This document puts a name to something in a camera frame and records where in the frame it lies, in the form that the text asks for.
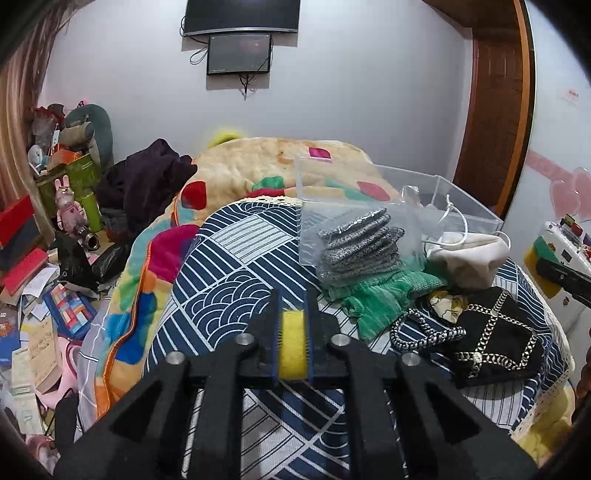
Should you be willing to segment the yellow sponge ball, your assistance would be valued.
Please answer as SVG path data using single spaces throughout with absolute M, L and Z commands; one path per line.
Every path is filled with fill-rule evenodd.
M 279 376 L 298 381 L 308 376 L 308 347 L 304 312 L 283 310 L 280 318 Z

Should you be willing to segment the black hat with silver chains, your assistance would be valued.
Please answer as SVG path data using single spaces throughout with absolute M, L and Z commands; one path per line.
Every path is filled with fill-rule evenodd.
M 457 387 L 531 379 L 541 372 L 543 342 L 508 290 L 492 287 L 472 294 L 456 325 L 466 335 L 444 353 Z

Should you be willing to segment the white drawstring pouch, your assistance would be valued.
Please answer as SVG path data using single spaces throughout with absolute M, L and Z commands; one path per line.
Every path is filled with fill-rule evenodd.
M 444 231 L 437 239 L 423 240 L 426 258 L 442 267 L 458 287 L 470 291 L 490 288 L 500 266 L 508 259 L 511 239 L 502 232 L 474 233 L 468 228 L 464 213 L 446 196 L 446 210 L 439 220 L 442 223 L 455 212 L 462 221 L 462 230 Z

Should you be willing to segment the white suitcase with stickers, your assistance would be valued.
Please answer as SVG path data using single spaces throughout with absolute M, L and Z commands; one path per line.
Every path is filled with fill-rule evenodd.
M 573 221 L 546 222 L 523 263 L 568 333 L 590 308 L 590 253 Z

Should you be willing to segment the green knitted cloth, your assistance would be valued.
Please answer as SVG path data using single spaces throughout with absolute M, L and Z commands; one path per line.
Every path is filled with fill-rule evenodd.
M 449 285 L 435 271 L 402 270 L 356 281 L 346 286 L 324 286 L 325 297 L 339 301 L 356 320 L 359 337 L 372 341 L 410 308 L 415 299 Z

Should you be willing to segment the floral yellow scrunchie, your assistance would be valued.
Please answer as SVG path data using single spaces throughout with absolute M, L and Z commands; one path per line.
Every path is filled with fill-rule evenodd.
M 468 299 L 465 295 L 451 294 L 446 290 L 432 292 L 428 296 L 428 301 L 434 312 L 451 324 L 456 324 L 468 307 Z

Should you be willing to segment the clear plastic storage box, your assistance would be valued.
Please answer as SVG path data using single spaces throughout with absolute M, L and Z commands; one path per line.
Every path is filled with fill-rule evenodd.
M 409 268 L 422 266 L 427 243 L 446 232 L 493 234 L 503 226 L 495 213 L 439 175 L 304 156 L 294 160 L 294 169 L 303 202 L 298 258 L 304 266 L 318 266 L 322 230 L 380 208 L 388 210 L 392 226 L 405 230 L 397 244 Z

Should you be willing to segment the brown wooden door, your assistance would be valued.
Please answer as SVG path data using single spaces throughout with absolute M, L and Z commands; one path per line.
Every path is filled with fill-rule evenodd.
M 472 33 L 467 122 L 454 183 L 505 218 L 525 163 L 535 58 L 523 1 L 430 1 Z

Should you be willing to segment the yellow green plush toy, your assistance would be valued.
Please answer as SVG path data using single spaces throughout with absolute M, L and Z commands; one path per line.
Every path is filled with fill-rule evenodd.
M 242 133 L 235 130 L 221 130 L 214 134 L 211 140 L 208 141 L 207 147 L 213 148 L 223 143 L 242 138 Z

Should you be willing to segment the pink bunny figurine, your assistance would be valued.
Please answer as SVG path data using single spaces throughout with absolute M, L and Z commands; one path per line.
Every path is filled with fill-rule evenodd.
M 87 217 L 81 204 L 75 199 L 69 177 L 64 174 L 54 181 L 55 205 L 58 228 L 72 237 L 78 236 L 80 227 L 87 227 Z

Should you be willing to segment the green cardboard box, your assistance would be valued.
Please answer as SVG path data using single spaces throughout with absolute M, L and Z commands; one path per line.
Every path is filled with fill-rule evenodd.
M 69 188 L 73 191 L 75 201 L 83 205 L 82 198 L 89 191 L 94 190 L 95 185 L 101 179 L 101 174 L 100 166 L 92 160 L 90 154 L 85 154 L 69 164 L 60 164 L 54 169 L 43 173 L 36 180 L 36 185 L 49 218 L 54 221 L 58 219 L 59 208 L 55 203 L 56 180 L 62 182 L 63 177 L 67 175 Z

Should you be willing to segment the red box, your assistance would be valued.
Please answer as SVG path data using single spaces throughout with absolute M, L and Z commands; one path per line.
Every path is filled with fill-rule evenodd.
M 22 226 L 34 216 L 29 195 L 9 205 L 0 215 L 0 247 L 5 248 Z

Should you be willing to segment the striped pink curtain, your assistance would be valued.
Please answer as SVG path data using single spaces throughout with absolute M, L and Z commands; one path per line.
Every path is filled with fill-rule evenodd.
M 42 205 L 27 160 L 29 127 L 34 117 L 53 45 L 69 9 L 67 1 L 14 1 L 22 17 L 10 26 L 12 45 L 1 47 L 1 206 L 28 196 L 44 240 L 53 227 Z

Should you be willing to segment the small black wall monitor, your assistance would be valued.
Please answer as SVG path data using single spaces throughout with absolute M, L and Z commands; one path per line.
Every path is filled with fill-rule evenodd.
M 270 72 L 273 36 L 260 33 L 228 33 L 209 37 L 208 76 L 254 75 Z

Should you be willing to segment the wall mounted black television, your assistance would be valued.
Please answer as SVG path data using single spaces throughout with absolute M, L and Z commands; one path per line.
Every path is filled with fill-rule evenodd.
M 224 32 L 297 33 L 300 0 L 194 0 L 186 4 L 184 36 Z

